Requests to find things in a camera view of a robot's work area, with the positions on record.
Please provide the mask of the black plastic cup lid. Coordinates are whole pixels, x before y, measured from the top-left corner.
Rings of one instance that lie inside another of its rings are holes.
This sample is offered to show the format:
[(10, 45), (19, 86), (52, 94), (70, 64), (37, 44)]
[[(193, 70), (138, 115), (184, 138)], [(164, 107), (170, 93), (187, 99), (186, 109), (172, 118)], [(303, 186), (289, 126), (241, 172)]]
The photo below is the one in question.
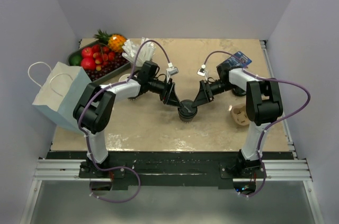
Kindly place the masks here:
[(193, 101), (192, 100), (182, 100), (181, 101), (182, 107), (179, 107), (178, 113), (185, 114), (185, 115), (191, 115), (191, 114), (197, 114), (198, 108), (192, 107)]

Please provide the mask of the white paper coffee cup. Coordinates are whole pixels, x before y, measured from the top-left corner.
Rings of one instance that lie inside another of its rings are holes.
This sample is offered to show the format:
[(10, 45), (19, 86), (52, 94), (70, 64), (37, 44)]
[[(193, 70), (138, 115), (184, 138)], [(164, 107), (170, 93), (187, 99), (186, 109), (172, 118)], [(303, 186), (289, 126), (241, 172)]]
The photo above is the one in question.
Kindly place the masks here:
[(195, 114), (191, 114), (191, 115), (185, 115), (185, 114), (181, 114), (179, 113), (179, 118), (182, 122), (184, 123), (189, 123), (193, 120), (193, 118), (195, 117)]

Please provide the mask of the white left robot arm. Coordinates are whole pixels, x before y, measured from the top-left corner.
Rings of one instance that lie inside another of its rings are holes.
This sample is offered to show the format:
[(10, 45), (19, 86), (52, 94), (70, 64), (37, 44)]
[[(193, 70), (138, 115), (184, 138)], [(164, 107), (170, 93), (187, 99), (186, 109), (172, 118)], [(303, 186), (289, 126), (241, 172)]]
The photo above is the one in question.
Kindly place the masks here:
[(90, 83), (85, 87), (74, 108), (73, 117), (84, 133), (87, 157), (93, 162), (91, 171), (97, 177), (105, 177), (110, 171), (109, 163), (105, 162), (108, 150), (103, 131), (110, 121), (116, 102), (139, 97), (150, 91), (158, 94), (165, 105), (177, 108), (183, 106), (175, 93), (175, 83), (170, 78), (165, 81), (157, 79), (157, 70), (158, 64), (146, 61), (137, 76), (132, 75), (131, 78), (110, 85)]

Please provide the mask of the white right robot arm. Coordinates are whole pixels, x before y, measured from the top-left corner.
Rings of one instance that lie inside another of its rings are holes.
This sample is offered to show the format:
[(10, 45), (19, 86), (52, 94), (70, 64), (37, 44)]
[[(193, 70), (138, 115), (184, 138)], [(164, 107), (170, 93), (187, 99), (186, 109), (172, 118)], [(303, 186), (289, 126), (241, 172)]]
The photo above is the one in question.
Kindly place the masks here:
[(262, 157), (262, 144), (270, 126), (282, 116), (283, 105), (277, 82), (251, 76), (241, 66), (231, 66), (225, 62), (217, 66), (219, 79), (213, 83), (200, 81), (198, 94), (192, 106), (198, 107), (213, 101), (214, 96), (234, 88), (246, 92), (246, 114), (249, 129), (245, 144), (239, 153), (241, 162), (236, 164), (236, 172), (247, 178), (255, 171), (252, 162)]

